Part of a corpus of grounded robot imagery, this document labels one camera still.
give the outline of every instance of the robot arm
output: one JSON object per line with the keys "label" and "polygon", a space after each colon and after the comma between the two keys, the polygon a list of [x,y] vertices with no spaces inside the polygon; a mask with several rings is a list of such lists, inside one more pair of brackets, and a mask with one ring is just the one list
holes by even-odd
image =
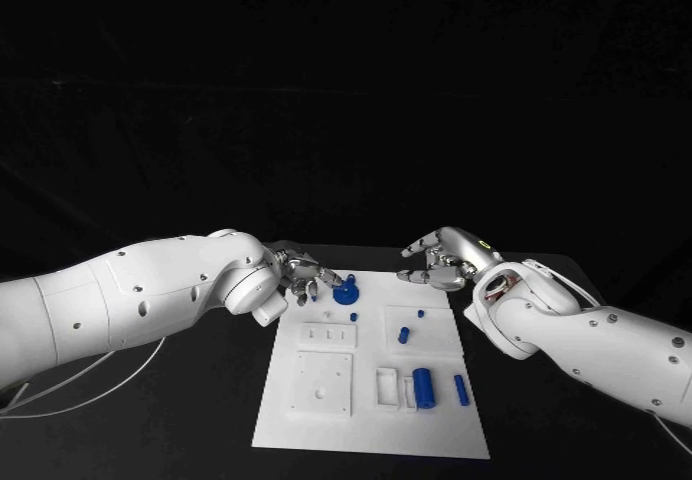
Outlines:
{"label": "robot arm", "polygon": [[252,312],[266,326],[288,306],[279,282],[304,303],[311,277],[340,285],[302,252],[220,230],[138,243],[0,284],[0,389],[77,358],[158,340],[211,308]]}
{"label": "robot arm", "polygon": [[[426,251],[428,271],[399,272],[399,278],[446,290],[458,290],[458,279],[472,279],[472,303],[464,315],[507,355],[524,359],[543,350],[572,378],[692,427],[692,334],[595,301],[582,309],[534,262],[504,262],[462,230],[445,227],[431,235],[435,240],[428,235],[402,252],[409,256]],[[464,251],[484,253],[475,256],[482,262],[477,267],[461,256]],[[451,257],[452,262],[439,257]],[[461,262],[469,263],[465,272]]]}

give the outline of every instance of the hole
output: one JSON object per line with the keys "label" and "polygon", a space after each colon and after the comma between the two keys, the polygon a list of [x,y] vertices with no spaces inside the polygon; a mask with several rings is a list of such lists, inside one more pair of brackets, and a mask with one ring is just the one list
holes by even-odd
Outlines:
{"label": "hole", "polygon": [[139,312],[139,317],[144,317],[148,313],[148,302],[144,301],[139,303],[139,307],[136,309],[136,311]]}

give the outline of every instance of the robotic hand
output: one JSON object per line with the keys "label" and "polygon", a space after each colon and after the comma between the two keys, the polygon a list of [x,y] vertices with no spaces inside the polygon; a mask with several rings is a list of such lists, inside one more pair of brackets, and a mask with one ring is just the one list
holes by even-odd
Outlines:
{"label": "robotic hand", "polygon": [[211,308],[266,326],[288,306],[276,286],[317,294],[341,279],[291,242],[268,247],[226,229],[123,247],[73,267],[0,284],[0,389],[77,358],[191,327]]}
{"label": "robotic hand", "polygon": [[[425,252],[428,269],[397,278],[455,291],[472,280],[464,315],[487,338],[521,360],[543,350],[565,373],[624,403],[692,427],[692,334],[616,308],[533,260],[504,262],[490,245],[454,227],[402,251]],[[559,279],[585,298],[576,298]]]}

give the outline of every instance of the white platform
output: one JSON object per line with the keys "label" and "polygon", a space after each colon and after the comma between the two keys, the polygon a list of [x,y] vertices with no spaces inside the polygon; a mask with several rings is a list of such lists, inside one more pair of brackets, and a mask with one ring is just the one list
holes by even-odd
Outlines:
{"label": "white platform", "polygon": [[[425,317],[412,319],[418,323],[413,324],[415,330],[410,331],[409,341],[418,332],[418,338],[426,339],[422,350],[416,349],[413,355],[387,351],[384,307],[412,307],[415,311],[425,308],[448,309],[445,293],[426,286],[402,282],[393,273],[357,271],[337,273],[343,278],[348,273],[356,275],[360,298],[353,305],[338,305],[331,298],[331,292],[321,288],[317,302],[309,301],[302,308],[295,305],[294,298],[289,299],[289,307],[278,325],[252,446],[488,459],[451,311],[435,310],[435,315],[428,317],[431,321],[426,325],[422,323]],[[324,311],[330,313],[328,318],[324,317]],[[357,313],[356,322],[350,322],[351,312]],[[314,346],[305,348],[305,327],[301,326],[304,323],[354,325],[356,348],[347,344],[348,342],[345,345],[337,345],[338,342],[330,344],[317,342]],[[441,344],[442,356],[439,352],[429,352],[429,339],[442,338],[435,333],[438,329],[445,332],[446,337],[449,332],[452,335],[451,343]],[[338,358],[351,355],[350,362],[343,360],[344,363],[350,363],[348,406],[343,402],[341,390],[345,379],[335,376],[335,370],[331,371],[335,367],[325,360],[327,357],[315,357],[320,358],[315,364],[321,365],[315,367],[315,371],[321,369],[322,373],[317,374],[317,377],[314,372],[309,374],[308,385],[298,378],[299,366],[307,365],[298,363],[305,360],[299,358],[298,352],[305,350],[343,353]],[[412,411],[405,398],[403,377],[410,377],[413,369],[419,367],[431,371],[436,406],[429,410],[418,408]],[[396,410],[384,410],[376,406],[377,368],[396,369],[399,394]],[[465,381],[471,400],[467,407],[462,407],[458,401],[455,374],[461,374]],[[301,392],[298,395],[304,395],[304,401],[309,401],[312,405],[304,403],[299,412],[291,408],[295,407],[295,392]],[[327,408],[327,412],[320,412],[317,409],[322,408],[320,402],[324,400],[334,401],[334,407]]]}

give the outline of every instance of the black tabletop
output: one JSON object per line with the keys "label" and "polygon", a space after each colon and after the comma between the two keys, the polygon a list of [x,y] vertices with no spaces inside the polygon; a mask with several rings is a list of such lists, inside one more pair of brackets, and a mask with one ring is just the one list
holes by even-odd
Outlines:
{"label": "black tabletop", "polygon": [[[305,246],[332,269],[419,268],[399,249]],[[533,258],[598,298],[573,261]],[[149,366],[110,395],[61,415],[0,420],[0,477],[14,478],[678,478],[692,460],[647,414],[570,379],[542,352],[507,357],[464,319],[468,287],[448,295],[491,460],[250,447],[276,323],[210,311],[165,339]],[[12,414],[69,407],[136,369],[155,344],[118,352],[83,379]],[[37,376],[40,391],[90,363]],[[680,432],[689,439],[686,431]]]}

